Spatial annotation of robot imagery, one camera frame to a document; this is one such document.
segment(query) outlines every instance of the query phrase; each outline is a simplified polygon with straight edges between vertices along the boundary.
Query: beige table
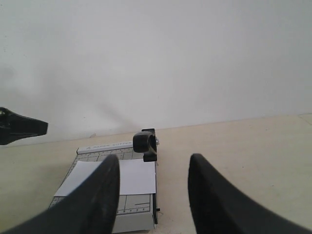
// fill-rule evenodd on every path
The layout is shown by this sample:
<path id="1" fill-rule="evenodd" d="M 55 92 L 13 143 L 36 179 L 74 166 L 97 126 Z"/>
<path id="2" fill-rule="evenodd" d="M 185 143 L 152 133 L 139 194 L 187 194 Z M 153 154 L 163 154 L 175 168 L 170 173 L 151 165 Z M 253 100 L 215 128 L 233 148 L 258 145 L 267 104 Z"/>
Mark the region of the beige table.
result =
<path id="1" fill-rule="evenodd" d="M 193 234 L 187 173 L 202 153 L 230 182 L 278 214 L 312 229 L 312 115 L 157 130 L 156 234 Z M 45 210 L 80 146 L 133 134 L 0 149 L 0 231 Z"/>

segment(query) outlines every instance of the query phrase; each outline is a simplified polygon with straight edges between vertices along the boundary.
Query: table surface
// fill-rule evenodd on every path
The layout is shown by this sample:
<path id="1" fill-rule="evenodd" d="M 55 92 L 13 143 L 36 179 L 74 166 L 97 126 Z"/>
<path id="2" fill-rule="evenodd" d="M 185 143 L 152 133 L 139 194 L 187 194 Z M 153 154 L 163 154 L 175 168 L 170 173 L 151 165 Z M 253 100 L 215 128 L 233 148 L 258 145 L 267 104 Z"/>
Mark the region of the table surface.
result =
<path id="1" fill-rule="evenodd" d="M 195 233 L 187 192 L 192 153 L 202 153 L 255 201 L 312 229 L 312 115 L 164 129 L 156 135 L 161 212 L 159 224 L 149 233 Z M 133 133 L 0 149 L 0 231 L 47 209 L 78 147 L 132 137 Z"/>

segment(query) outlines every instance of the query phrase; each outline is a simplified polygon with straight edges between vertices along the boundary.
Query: white wall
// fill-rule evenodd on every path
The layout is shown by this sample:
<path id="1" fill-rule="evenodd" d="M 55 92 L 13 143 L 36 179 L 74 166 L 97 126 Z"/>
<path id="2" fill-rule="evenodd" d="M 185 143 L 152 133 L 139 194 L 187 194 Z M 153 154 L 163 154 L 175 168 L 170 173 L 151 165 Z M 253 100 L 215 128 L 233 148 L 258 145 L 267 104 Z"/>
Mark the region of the white wall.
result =
<path id="1" fill-rule="evenodd" d="M 18 144 L 312 112 L 310 0 L 0 0 Z"/>

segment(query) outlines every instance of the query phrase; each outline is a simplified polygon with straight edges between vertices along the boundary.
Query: black robotic claw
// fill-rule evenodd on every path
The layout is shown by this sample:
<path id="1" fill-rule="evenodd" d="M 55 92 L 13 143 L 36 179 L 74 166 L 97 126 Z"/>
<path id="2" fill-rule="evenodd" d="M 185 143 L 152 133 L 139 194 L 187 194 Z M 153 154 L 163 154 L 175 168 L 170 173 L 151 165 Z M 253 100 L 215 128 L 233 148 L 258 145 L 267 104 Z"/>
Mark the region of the black robotic claw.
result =
<path id="1" fill-rule="evenodd" d="M 20 116 L 4 107 L 0 107 L 0 145 L 27 137 L 42 136 L 47 133 L 48 123 Z"/>
<path id="2" fill-rule="evenodd" d="M 157 140 L 155 129 L 143 129 L 133 137 L 133 150 L 144 153 L 144 162 L 157 161 Z"/>

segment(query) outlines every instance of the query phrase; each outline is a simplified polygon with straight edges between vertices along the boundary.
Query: sheet of paper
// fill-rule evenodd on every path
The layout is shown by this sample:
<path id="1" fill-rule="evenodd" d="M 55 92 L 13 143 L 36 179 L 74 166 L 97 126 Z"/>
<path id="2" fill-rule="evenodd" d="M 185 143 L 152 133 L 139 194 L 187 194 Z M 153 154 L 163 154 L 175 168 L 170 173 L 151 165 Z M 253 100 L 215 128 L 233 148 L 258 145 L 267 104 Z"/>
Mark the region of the sheet of paper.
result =
<path id="1" fill-rule="evenodd" d="M 78 161 L 54 196 L 67 196 L 77 188 L 101 162 Z M 120 195 L 156 193 L 155 163 L 142 159 L 120 160 Z"/>

